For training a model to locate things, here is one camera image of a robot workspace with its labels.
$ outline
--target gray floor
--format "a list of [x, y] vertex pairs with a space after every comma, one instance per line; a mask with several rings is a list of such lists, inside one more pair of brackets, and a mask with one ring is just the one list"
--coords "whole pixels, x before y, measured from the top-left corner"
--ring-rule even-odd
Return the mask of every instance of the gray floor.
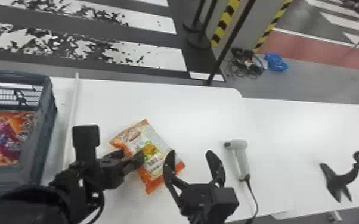
[[256, 80], [228, 79], [244, 97], [359, 104], [359, 70], [287, 60], [284, 73], [266, 70]]
[[[287, 72], [275, 73], [267, 70], [256, 80], [248, 78], [228, 79], [228, 83], [213, 83], [213, 85], [234, 87], [238, 89], [244, 97], [359, 104], [358, 70], [295, 60], [285, 61], [290, 67]], [[71, 67], [43, 66], [8, 61], [0, 61], [0, 70], [24, 71], [60, 77], [74, 77], [75, 72], [78, 72], [82, 78], [88, 79], [202, 85], [201, 81], [190, 79], [114, 73], [100, 70], [75, 69]], [[359, 209], [340, 211], [340, 214], [344, 219], [342, 223], [359, 223]], [[255, 223], [324, 224], [328, 223], [328, 221], [325, 214], [318, 214], [281, 221], [267, 216], [258, 218]]]

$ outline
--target robotic arm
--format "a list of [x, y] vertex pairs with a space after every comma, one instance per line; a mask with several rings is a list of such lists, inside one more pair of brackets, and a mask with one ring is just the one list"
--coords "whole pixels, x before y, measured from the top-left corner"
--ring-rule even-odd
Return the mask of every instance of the robotic arm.
[[[49, 186], [24, 186], [1, 196], [0, 223], [77, 224], [98, 210], [89, 221], [92, 224], [103, 212], [103, 191], [118, 188], [129, 172], [144, 163], [142, 151], [128, 158], [123, 150], [117, 150], [96, 159], [100, 144], [97, 125], [75, 126], [72, 135], [76, 161]], [[175, 176], [175, 152], [171, 151], [163, 167], [165, 185], [190, 223], [222, 224], [239, 203], [234, 189], [224, 188], [221, 160], [212, 151], [206, 153], [206, 159], [213, 179], [207, 184], [188, 184]]]

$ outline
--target metal pole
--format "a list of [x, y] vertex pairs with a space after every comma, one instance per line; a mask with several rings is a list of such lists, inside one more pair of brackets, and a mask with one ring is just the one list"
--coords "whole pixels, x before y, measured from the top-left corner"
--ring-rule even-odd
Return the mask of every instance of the metal pole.
[[200, 0], [199, 6], [197, 7], [197, 10], [195, 13], [195, 17], [193, 18], [193, 21], [192, 21], [192, 27], [195, 27], [197, 22], [199, 21], [200, 13], [202, 13], [202, 8], [203, 8], [204, 4], [205, 4], [205, 0]]
[[255, 4], [256, 0], [249, 0], [245, 9], [243, 10], [237, 24], [234, 27], [234, 31], [228, 38], [227, 43], [224, 46], [224, 49], [221, 51], [220, 56], [218, 57], [217, 63], [214, 65], [212, 73], [210, 73], [209, 78], [206, 81], [203, 81], [205, 86], [210, 86], [212, 84], [213, 78], [216, 75], [217, 70], [220, 68], [222, 61], [224, 60], [225, 56], [227, 55], [228, 50], [231, 48], [236, 36], [238, 35], [239, 30], [242, 28], [243, 23], [245, 22], [246, 18], [248, 17], [250, 11], [252, 10], [253, 5]]
[[196, 10], [196, 13], [195, 13], [195, 16], [193, 17], [193, 19], [187, 18], [182, 23], [184, 28], [186, 30], [188, 30], [189, 32], [199, 32], [201, 30], [201, 25], [198, 22], [199, 22], [200, 14], [202, 13], [203, 6], [205, 5], [205, 2], [206, 2], [206, 0], [200, 0], [199, 6], [197, 7], [197, 10]]
[[206, 18], [203, 22], [202, 29], [199, 33], [191, 33], [188, 35], [188, 43], [198, 49], [208, 49], [211, 46], [210, 40], [205, 38], [206, 29], [208, 28], [210, 19], [212, 18], [214, 9], [216, 8], [217, 0], [212, 0], [210, 4], [209, 11], [206, 15]]

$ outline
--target red floor area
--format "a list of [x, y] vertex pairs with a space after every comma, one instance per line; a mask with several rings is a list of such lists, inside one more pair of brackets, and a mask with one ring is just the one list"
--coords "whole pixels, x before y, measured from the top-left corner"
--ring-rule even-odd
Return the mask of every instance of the red floor area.
[[259, 53], [276, 52], [284, 58], [359, 69], [359, 48], [272, 31]]

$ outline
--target black cable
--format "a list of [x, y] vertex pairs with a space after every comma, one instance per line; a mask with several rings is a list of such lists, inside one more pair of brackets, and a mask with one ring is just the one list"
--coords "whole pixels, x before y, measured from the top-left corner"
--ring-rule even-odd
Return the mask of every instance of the black cable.
[[224, 68], [224, 73], [227, 77], [247, 77], [250, 79], [257, 79], [261, 74], [262, 74], [262, 70], [263, 70], [263, 63], [260, 60], [260, 58], [258, 58], [257, 56], [255, 56], [255, 58], [257, 58], [257, 60], [260, 63], [260, 72], [255, 72], [249, 68], [247, 68], [246, 66], [243, 65], [243, 62], [237, 58], [237, 57], [232, 57], [229, 60], [227, 60], [226, 62], [228, 62], [227, 66]]
[[252, 191], [252, 186], [250, 185], [250, 178], [249, 178], [249, 179], [246, 179], [245, 182], [246, 182], [247, 188], [249, 188], [250, 194], [252, 195], [252, 198], [253, 198], [253, 200], [254, 200], [254, 202], [255, 202], [255, 205], [256, 205], [255, 214], [252, 216], [252, 218], [248, 219], [248, 220], [245, 222], [245, 224], [252, 224], [253, 221], [255, 221], [255, 218], [256, 218], [256, 216], [257, 216], [258, 213], [259, 213], [259, 203], [258, 203], [258, 200], [257, 200], [256, 197], [255, 197], [255, 194], [254, 194], [253, 191]]
[[104, 193], [103, 190], [101, 189], [101, 187], [99, 186], [99, 184], [96, 183], [96, 181], [94, 181], [92, 178], [90, 177], [84, 177], [83, 180], [85, 182], [88, 182], [89, 184], [91, 184], [93, 187], [97, 188], [97, 194], [99, 195], [99, 200], [100, 200], [100, 207], [99, 207], [99, 211], [97, 211], [97, 214], [87, 223], [87, 224], [93, 224], [96, 222], [96, 220], [101, 216], [103, 209], [104, 209]]

